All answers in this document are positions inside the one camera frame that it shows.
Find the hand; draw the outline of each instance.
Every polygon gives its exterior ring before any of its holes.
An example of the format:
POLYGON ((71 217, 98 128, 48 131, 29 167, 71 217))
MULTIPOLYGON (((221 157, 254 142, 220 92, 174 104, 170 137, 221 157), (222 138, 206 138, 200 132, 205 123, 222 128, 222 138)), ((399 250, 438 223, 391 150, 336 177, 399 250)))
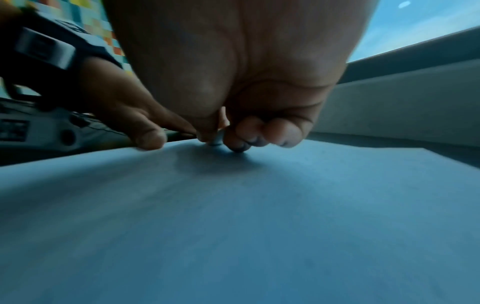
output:
POLYGON ((153 96, 232 150, 307 136, 377 0, 104 0, 153 96))
POLYGON ((196 132, 185 119, 156 102, 136 78, 111 62, 87 59, 79 83, 87 108, 110 128, 127 134, 142 149, 159 149, 167 142, 162 127, 196 132))

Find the table surface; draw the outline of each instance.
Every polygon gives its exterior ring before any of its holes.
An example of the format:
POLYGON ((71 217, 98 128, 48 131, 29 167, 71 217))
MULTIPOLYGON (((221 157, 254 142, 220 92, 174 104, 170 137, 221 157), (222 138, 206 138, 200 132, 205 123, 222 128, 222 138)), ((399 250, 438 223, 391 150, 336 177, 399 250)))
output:
POLYGON ((479 303, 480 169, 197 141, 0 168, 0 303, 479 303))

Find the gray surface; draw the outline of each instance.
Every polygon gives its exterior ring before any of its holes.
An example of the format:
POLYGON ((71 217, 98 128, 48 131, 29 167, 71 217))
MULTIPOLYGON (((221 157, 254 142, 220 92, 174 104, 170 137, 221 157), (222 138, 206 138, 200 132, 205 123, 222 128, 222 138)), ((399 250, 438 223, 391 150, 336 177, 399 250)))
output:
POLYGON ((479 303, 480 170, 196 141, 0 168, 1 303, 479 303))

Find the colorful mosaic pattern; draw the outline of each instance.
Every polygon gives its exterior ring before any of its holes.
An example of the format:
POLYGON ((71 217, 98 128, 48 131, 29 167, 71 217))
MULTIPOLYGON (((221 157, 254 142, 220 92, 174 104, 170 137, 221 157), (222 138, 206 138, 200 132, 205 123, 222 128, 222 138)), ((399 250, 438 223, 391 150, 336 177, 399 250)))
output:
POLYGON ((127 73, 132 74, 119 42, 112 32, 101 0, 6 0, 17 6, 32 6, 39 11, 74 21, 92 35, 102 38, 110 48, 115 59, 122 63, 127 73))

